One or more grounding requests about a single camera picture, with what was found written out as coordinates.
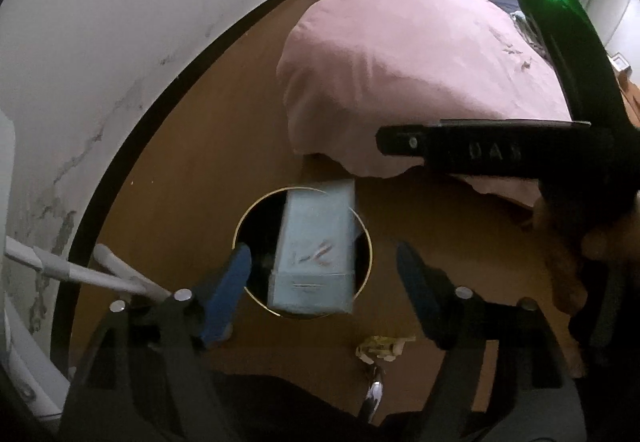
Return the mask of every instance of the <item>yellow crumpled object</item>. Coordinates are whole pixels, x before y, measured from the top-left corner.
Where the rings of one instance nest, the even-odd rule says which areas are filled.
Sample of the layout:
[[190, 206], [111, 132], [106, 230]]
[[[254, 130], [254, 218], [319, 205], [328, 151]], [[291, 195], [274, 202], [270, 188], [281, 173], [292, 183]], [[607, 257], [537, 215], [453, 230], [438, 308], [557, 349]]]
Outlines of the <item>yellow crumpled object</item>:
[[395, 361], [402, 354], [406, 342], [415, 341], [411, 337], [371, 336], [356, 348], [356, 357], [367, 364], [373, 364], [374, 358]]

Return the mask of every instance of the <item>wooden floor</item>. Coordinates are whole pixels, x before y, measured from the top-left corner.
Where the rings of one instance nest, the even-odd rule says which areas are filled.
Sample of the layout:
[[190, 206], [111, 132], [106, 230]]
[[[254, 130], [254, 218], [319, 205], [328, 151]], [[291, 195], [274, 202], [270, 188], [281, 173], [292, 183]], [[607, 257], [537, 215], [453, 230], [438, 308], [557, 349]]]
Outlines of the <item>wooden floor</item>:
[[[291, 151], [275, 68], [288, 32], [317, 0], [286, 0], [232, 45], [182, 99], [142, 153], [104, 224], [100, 242], [171, 289], [220, 266], [242, 213], [260, 196], [300, 181], [348, 177], [323, 157]], [[442, 360], [420, 328], [394, 267], [395, 242], [414, 244], [427, 263], [485, 299], [540, 303], [567, 355], [568, 319], [551, 305], [542, 259], [514, 206], [448, 178], [412, 171], [356, 181], [358, 211], [374, 250], [372, 273], [351, 316], [281, 319], [245, 296], [233, 339], [207, 357], [214, 368], [279, 375], [335, 406], [356, 412], [366, 379], [353, 356], [366, 336], [417, 335], [386, 364], [377, 415], [420, 409]], [[82, 289], [72, 362], [113, 296]], [[479, 403], [486, 400], [489, 377]]]

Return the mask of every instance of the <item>person's finger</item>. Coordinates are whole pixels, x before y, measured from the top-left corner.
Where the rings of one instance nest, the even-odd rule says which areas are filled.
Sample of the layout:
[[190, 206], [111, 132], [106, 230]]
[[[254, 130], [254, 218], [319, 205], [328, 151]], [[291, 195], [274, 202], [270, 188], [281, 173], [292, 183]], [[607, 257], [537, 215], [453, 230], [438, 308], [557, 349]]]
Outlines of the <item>person's finger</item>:
[[534, 206], [533, 226], [551, 277], [554, 305], [564, 313], [575, 315], [587, 300], [587, 292], [578, 279], [580, 258], [553, 228], [552, 217], [542, 199]]
[[611, 226], [597, 227], [582, 239], [582, 254], [601, 262], [640, 262], [640, 211], [632, 212]]

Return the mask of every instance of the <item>gold rim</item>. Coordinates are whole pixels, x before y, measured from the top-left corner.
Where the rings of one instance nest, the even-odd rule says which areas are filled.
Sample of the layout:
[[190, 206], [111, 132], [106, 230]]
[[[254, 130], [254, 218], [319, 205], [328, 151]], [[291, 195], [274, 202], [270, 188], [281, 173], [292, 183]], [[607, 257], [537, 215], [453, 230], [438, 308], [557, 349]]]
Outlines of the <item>gold rim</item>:
[[[256, 200], [253, 204], [251, 204], [248, 209], [244, 212], [244, 214], [242, 215], [242, 217], [240, 218], [238, 225], [236, 226], [236, 231], [234, 232], [234, 241], [231, 244], [231, 248], [235, 249], [236, 248], [236, 240], [238, 239], [238, 233], [240, 232], [240, 226], [242, 225], [242, 222], [244, 222], [244, 219], [246, 218], [246, 216], [250, 213], [250, 211], [256, 207], [260, 202], [262, 202], [264, 199], [266, 199], [267, 197], [270, 197], [271, 195], [275, 195], [276, 193], [280, 193], [281, 191], [289, 191], [290, 189], [309, 189], [312, 191], [319, 191], [320, 193], [326, 193], [326, 191], [322, 191], [321, 189], [318, 189], [316, 187], [309, 187], [309, 186], [288, 186], [288, 187], [281, 187], [279, 189], [276, 189], [274, 191], [271, 191], [270, 193], [267, 193], [266, 195], [262, 195], [258, 200]], [[367, 244], [369, 244], [369, 266], [367, 267], [367, 274], [364, 277], [364, 281], [362, 282], [362, 285], [360, 286], [360, 288], [358, 289], [358, 291], [356, 292], [355, 296], [353, 296], [353, 300], [355, 301], [355, 299], [360, 295], [360, 292], [362, 292], [362, 290], [364, 289], [365, 285], [367, 284], [367, 281], [369, 281], [369, 275], [371, 274], [371, 266], [373, 265], [373, 244], [371, 243], [371, 236], [369, 235], [369, 230], [366, 228], [366, 226], [364, 225], [364, 222], [362, 221], [362, 219], [360, 218], [360, 215], [358, 215], [356, 213], [356, 211], [353, 208], [349, 208], [351, 210], [351, 212], [353, 213], [353, 215], [357, 218], [358, 222], [360, 223], [360, 227], [362, 228], [362, 230], [364, 231], [364, 234], [367, 238]], [[278, 317], [287, 317], [289, 318], [289, 316], [287, 315], [283, 315], [279, 312], [276, 312], [274, 310], [271, 310], [269, 307], [267, 307], [267, 305], [265, 305], [262, 301], [260, 301], [257, 297], [254, 296], [254, 294], [252, 294], [251, 291], [249, 291], [248, 288], [244, 288], [244, 291], [251, 296], [251, 298], [258, 304], [260, 305], [262, 308], [264, 308], [265, 310], [271, 312], [274, 316], [278, 316]], [[319, 315], [319, 316], [312, 316], [309, 317], [308, 319], [318, 319], [321, 317], [326, 317], [329, 314], [325, 314], [325, 315]], [[302, 319], [302, 317], [290, 317], [290, 319]]]

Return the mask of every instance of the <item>pink blanket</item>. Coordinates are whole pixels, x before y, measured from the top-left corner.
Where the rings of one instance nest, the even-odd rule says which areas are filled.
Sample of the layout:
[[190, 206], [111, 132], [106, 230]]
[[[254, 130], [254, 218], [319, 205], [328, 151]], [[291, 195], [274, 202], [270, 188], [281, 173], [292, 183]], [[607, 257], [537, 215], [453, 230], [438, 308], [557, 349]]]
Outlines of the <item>pink blanket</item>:
[[[289, 34], [277, 76], [295, 151], [360, 177], [422, 162], [380, 154], [383, 125], [570, 120], [553, 69], [488, 0], [320, 0]], [[533, 181], [465, 180], [525, 205], [538, 197]]]

